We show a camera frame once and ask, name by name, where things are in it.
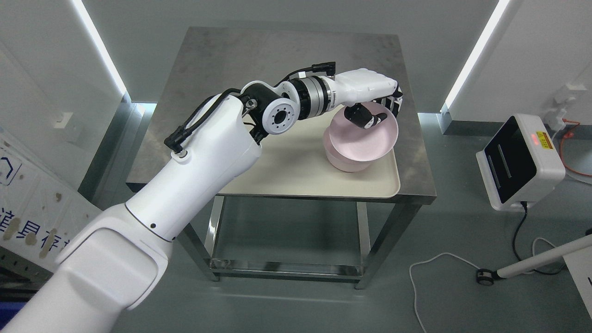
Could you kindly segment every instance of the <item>black screen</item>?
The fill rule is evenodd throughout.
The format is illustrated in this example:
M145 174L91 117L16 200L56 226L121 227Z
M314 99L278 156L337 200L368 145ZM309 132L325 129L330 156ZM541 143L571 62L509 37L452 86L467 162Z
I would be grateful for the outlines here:
M485 147L485 156L501 203L505 203L536 174L535 162L514 116Z

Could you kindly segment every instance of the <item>white cable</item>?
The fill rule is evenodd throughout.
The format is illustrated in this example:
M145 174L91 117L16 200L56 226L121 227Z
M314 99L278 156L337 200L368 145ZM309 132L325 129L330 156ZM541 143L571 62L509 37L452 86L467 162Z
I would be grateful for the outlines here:
M551 242L547 241L545 238L543 238L543 237L537 237L537 238L535 238L535 240L534 240L534 241L532 241L532 256L533 256L533 257L536 255L536 254L535 254L535 245L536 245L536 241L544 241L544 242L546 242L547 244L549 244L550 246L552 246L552 247L554 247L554 248L556 248L556 247L557 247L557 246L553 245L553 243L551 243Z
M411 279L411 285L413 286L413 309L415 310L415 317L417 318L417 321L419 322L419 325L422 327L422 330L424 333L427 333L427 331L426 331L426 328L423 326L422 320L419 318L419 313L417 311L417 289L415 288L415 282L413 282L413 276L411 275L411 269L413 268L413 266L427 264L428 262L438 259L439 257L441 257L443 255L450 255L452 257L455 257L456 259L464 261L465 263L475 267L476 269L479 269L479 267L477 265L473 264L472 262L465 260L455 254L448 253L448 252L440 253L439 255L433 257L430 260L416 262L415 264L412 264L411 266L409 266L409 278Z
M536 248L536 241L544 241L544 242L546 242L547 244L549 244L550 246L552 246L552 247L554 247L554 248L556 248L556 247L557 247L557 246L555 246L553 243L551 243L551 242L549 242L548 240L546 240L545 238L543 238L543 237L537 237L537 238L535 238L535 240L534 240L534 241L532 241L532 256L533 256L533 257L536 255L536 251L535 251L535 248ZM530 274L534 274L534 273L536 273L536 272L535 272L535 271L528 271L528 272L524 272L524 273L522 273L522 274L525 274L525 275L530 275Z
M550 246L552 246L554 248L557 247L553 243L549 242L547 239L545 239L543 237L537 237L537 238L535 238L534 241L532 241L532 255L533 255L533 257L536 255L536 251L535 251L536 241L544 241L544 242L546 242L547 244L549 244ZM454 257L454 258L456 258L458 260L462 260L465 263L467 263L467 264L475 267L477 270L479 269L479 266L473 264L472 262L470 262L470 261L468 261L466 259L463 259L463 258L461 258L461 257L459 257L459 256L457 256L455 254L449 253L449 252L440 253L439 255L433 257L430 260L416 262L415 264L412 264L411 266L409 266L409 279L411 280L411 285L413 286L413 309L415 310L415 317L417 318L417 321L419 322L419 325L422 327L422 330L423 330L424 333L427 333L427 331L426 331L426 328L423 326L423 322L419 318L419 312L417 311L417 289L415 287L415 282L413 281L413 275L411 274L411 269L414 266L422 265L422 264L427 264L428 262L434 261L434 260L440 258L443 255L450 255L451 257ZM530 271L530 272L526 272L526 273L522 273L522 274L533 274L533 273L535 273L535 271Z

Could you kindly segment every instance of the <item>metal table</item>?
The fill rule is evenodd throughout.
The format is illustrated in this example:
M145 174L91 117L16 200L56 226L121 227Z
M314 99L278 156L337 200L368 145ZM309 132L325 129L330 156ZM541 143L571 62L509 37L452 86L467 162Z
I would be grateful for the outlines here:
M231 182L221 194L357 202L360 264L293 264L216 258L214 250L224 207L224 197L217 196L214 199L205 241L200 241L191 225L188 225L178 237L195 263L211 280L217 281L220 274L262 274L353 280L357 282L357 289L363 289L421 206L431 204L436 198L432 172L398 37L385 34L189 28L150 127L134 160L127 184L132 190L137 191L158 173L170 159L170 151L162 144L163 138L208 96L228 87L240 88L255 79L274 84L293 69L332 60L337 62L338 73L369 68L396 79L401 85L404 102L397 117L399 137L394 148L394 156L391 153L393 159L396 156L395 169L398 169L399 174L399 191L396 194L393 192L393 196L386 197L355 194L325 196L318 194L318 191L312 195L296 196L282 191L265 193L264 188L248 193L240 187L233 187L234 182ZM268 139L263 141L264 153L266 140ZM396 204L373 244L369 239L366 202Z

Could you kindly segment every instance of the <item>pink bowl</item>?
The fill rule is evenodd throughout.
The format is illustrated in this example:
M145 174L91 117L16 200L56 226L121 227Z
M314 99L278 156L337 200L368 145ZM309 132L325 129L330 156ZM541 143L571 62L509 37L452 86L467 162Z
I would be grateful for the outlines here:
M327 155L327 159L331 164L340 169L341 171L345 172L356 172L361 171L370 166L372 162L359 162L351 160L343 155L341 155L338 151L335 150L333 145L331 144L331 140L329 139L329 130L325 130L323 133L323 146L325 147L325 155Z
M386 155L397 141L397 119L390 110L373 102L362 104L372 114L386 113L387 118L374 127L361 129L345 118L345 108L341 108L323 135L327 159L342 171L355 172L367 168Z

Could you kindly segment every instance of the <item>white robotic arm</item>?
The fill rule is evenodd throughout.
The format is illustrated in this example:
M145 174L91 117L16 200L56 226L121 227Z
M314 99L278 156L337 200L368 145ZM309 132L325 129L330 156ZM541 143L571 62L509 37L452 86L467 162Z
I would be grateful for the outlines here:
M171 242L187 223L257 161L262 139L339 104L400 102L399 93L397 81L358 69L334 78L287 78L275 87L253 81L210 98L165 141L173 150L165 167L77 235L53 277L3 331L110 331L121 311L137 306L158 283ZM255 122L251 131L243 124L246 114Z

